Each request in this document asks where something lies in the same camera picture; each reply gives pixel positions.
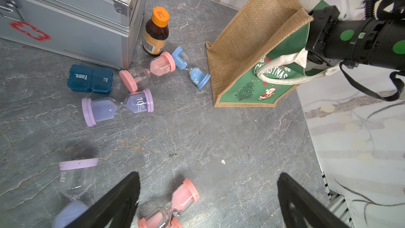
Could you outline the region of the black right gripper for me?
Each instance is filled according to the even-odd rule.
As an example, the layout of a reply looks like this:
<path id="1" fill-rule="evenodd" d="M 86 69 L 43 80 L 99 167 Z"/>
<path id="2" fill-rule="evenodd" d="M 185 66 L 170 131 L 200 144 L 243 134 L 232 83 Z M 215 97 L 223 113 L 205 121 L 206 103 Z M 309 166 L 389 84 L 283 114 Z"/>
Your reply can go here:
<path id="1" fill-rule="evenodd" d="M 305 49 L 308 51 L 308 60 L 317 65 L 325 64 L 327 67 L 337 65 L 338 60 L 328 59 L 325 56 L 326 40 L 330 30 L 339 21 L 340 11 L 336 6 L 326 6 L 323 9 L 314 9 L 309 13 L 313 17 L 310 23 L 309 37 Z"/>

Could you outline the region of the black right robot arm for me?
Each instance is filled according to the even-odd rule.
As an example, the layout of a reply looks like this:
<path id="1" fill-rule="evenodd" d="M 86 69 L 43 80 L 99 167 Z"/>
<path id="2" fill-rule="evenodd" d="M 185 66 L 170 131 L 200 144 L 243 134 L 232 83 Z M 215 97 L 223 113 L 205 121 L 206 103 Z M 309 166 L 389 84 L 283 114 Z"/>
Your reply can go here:
<path id="1" fill-rule="evenodd" d="M 356 82 L 346 72 L 344 76 L 358 91 L 383 101 L 396 101 L 405 89 L 400 77 L 405 75 L 405 0 L 363 0 L 365 20 L 339 20 L 336 6 L 310 12 L 314 21 L 306 50 L 312 63 L 339 70 L 345 65 L 360 64 L 391 69 L 390 80 L 396 87 L 391 96 L 383 97 Z"/>

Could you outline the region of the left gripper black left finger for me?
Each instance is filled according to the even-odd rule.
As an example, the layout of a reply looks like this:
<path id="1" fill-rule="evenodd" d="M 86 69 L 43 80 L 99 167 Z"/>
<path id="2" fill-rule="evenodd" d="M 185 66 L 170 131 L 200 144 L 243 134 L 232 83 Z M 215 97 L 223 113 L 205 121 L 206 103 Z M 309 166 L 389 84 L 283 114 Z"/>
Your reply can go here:
<path id="1" fill-rule="evenodd" d="M 68 228 L 129 228 L 138 207 L 140 195 L 139 173 L 131 172 L 82 215 L 67 225 Z"/>

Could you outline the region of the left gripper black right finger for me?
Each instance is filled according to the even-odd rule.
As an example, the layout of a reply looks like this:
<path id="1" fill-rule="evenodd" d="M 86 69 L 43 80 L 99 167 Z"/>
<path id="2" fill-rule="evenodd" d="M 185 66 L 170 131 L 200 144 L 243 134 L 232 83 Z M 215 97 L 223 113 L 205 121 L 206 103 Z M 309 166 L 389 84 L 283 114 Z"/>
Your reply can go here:
<path id="1" fill-rule="evenodd" d="M 288 173 L 280 173 L 277 188 L 279 205 L 287 228 L 347 227 Z"/>

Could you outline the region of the blue hourglass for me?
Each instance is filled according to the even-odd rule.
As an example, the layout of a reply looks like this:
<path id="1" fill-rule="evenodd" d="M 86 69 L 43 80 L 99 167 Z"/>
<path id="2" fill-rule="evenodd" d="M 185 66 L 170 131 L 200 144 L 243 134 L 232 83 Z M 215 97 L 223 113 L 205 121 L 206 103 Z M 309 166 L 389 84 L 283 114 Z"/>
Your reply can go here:
<path id="1" fill-rule="evenodd" d="M 183 47 L 178 46 L 171 56 L 174 59 L 176 68 L 188 71 L 190 80 L 194 83 L 198 90 L 201 90 L 210 80 L 210 74 L 205 73 L 200 70 L 200 68 L 194 67 L 190 64 L 192 59 L 191 55 L 185 51 Z"/>

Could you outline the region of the green burlap canvas bag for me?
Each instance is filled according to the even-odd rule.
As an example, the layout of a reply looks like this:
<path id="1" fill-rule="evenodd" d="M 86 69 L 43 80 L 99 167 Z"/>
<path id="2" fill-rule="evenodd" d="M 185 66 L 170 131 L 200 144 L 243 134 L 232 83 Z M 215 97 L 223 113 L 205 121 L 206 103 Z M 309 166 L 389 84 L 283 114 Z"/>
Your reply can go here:
<path id="1" fill-rule="evenodd" d="M 302 83 L 339 72 L 307 60 L 323 0 L 248 0 L 215 42 L 207 42 L 214 106 L 269 107 Z"/>

